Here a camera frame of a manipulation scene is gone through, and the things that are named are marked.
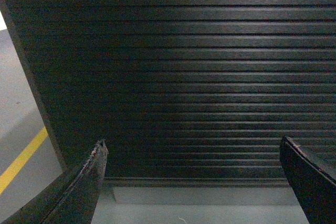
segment yellow painted stripe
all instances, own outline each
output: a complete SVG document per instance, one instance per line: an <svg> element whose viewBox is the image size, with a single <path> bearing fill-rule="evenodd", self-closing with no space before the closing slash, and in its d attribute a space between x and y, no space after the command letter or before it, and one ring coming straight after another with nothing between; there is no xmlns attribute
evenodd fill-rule
<svg viewBox="0 0 336 224"><path fill-rule="evenodd" d="M34 137L34 139L27 145L27 147L20 153L20 155L11 163L7 170L0 176L0 195L6 187L12 182L15 176L20 172L22 167L27 163L31 156L40 147L43 141L48 136L45 127Z"/></svg>

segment small white thread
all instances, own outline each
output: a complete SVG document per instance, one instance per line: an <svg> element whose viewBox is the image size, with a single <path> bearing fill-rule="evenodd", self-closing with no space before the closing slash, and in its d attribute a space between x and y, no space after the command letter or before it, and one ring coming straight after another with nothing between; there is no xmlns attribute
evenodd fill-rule
<svg viewBox="0 0 336 224"><path fill-rule="evenodd" d="M185 221L185 219L182 219L182 218L180 218L180 217L179 217L179 219L180 219L180 220L183 220L185 224L188 224L188 223Z"/></svg>

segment yellow line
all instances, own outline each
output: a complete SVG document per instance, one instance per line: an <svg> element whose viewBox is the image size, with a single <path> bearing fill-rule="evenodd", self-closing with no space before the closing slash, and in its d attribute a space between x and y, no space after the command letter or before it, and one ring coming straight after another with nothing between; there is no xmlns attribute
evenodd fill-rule
<svg viewBox="0 0 336 224"><path fill-rule="evenodd" d="M20 155L11 163L7 170L0 176L0 195L6 187L12 182L15 176L20 172L22 167L27 163L30 157L36 152L43 141L48 136L45 127L34 137Z"/></svg>

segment gray floor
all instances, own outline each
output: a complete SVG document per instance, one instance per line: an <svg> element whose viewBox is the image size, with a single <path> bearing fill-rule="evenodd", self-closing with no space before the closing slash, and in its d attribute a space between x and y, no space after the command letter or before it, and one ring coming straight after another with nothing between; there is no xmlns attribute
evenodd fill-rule
<svg viewBox="0 0 336 224"><path fill-rule="evenodd" d="M119 188L115 191L117 202L119 197L125 200L125 188ZM130 190L138 191L139 188L131 188ZM151 188L142 188L146 193ZM217 198L225 196L220 194L221 190L217 190ZM170 189L156 189L155 192L149 193L152 203L160 201L167 202L176 199L176 194L170 195L169 199L164 198ZM185 190L184 198L192 191ZM187 224L309 224L301 207L295 202L290 205L159 205L159 204L118 204L113 199L111 188L104 188L100 194L99 201L94 213L93 224L185 224L180 218L184 219ZM146 195L134 194L135 198L146 198Z"/></svg>
<svg viewBox="0 0 336 224"><path fill-rule="evenodd" d="M44 126L7 31L0 31L0 80L1 174ZM54 149L46 139L0 195L0 222L60 174ZM184 224L179 217L187 224L308 223L290 189L115 188L114 191L104 186L92 223Z"/></svg>
<svg viewBox="0 0 336 224"><path fill-rule="evenodd" d="M0 174L44 127L7 30L0 30ZM50 139L0 195L0 222L29 202L61 174Z"/></svg>

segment dark gray shutter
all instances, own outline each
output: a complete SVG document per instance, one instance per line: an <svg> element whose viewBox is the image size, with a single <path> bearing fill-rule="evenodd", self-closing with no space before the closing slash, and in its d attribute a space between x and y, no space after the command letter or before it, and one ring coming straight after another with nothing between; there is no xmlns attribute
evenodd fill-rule
<svg viewBox="0 0 336 224"><path fill-rule="evenodd" d="M282 136L335 137L336 0L5 1L67 163L283 185Z"/></svg>

